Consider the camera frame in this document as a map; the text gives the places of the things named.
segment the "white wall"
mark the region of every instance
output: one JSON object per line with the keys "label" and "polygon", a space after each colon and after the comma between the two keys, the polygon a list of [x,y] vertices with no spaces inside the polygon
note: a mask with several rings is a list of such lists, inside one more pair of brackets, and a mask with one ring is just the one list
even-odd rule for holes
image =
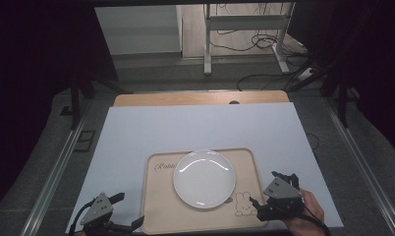
{"label": "white wall", "polygon": [[180,52],[176,6],[95,8],[111,55]]}

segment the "white tabletop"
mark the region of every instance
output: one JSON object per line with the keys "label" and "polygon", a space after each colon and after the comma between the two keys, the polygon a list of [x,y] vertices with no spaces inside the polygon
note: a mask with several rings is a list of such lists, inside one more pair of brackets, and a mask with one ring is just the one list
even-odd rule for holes
{"label": "white tabletop", "polygon": [[[108,197],[123,192],[126,198],[114,205],[111,220],[130,225],[141,216],[150,156],[225,148],[248,148],[254,154],[263,188],[273,180],[271,171],[296,173],[301,187],[313,192],[322,206],[326,225],[343,226],[291,102],[111,107],[70,222],[101,192]],[[244,230],[282,228],[275,220]]]}

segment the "white plate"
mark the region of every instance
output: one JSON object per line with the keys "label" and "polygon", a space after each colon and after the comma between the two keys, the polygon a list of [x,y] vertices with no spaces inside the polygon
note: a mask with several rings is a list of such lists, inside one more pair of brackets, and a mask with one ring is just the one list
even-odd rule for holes
{"label": "white plate", "polygon": [[197,150],[180,160],[173,178],[174,188],[185,203],[212,208],[231,196],[236,177],[225,156],[213,150]]}

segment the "human hand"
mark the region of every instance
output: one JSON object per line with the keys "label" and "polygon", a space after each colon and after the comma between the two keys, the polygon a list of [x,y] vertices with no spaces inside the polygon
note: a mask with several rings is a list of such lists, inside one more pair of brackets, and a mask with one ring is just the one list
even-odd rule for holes
{"label": "human hand", "polygon": [[[320,207],[313,193],[306,191],[304,189],[300,190],[302,196],[305,200],[305,210],[303,214],[311,217],[316,217],[321,222],[323,222],[325,214],[323,209]],[[283,220],[286,224],[287,228],[294,236],[324,236],[325,233],[323,229],[318,227],[317,225],[300,218],[291,218]]]}

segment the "cartoon drawing on placemat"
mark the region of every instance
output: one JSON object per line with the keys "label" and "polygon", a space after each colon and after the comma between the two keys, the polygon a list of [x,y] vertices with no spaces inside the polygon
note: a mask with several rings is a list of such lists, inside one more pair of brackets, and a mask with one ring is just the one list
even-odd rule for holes
{"label": "cartoon drawing on placemat", "polygon": [[250,196],[249,192],[237,193],[236,216],[256,215],[256,209],[250,201]]}

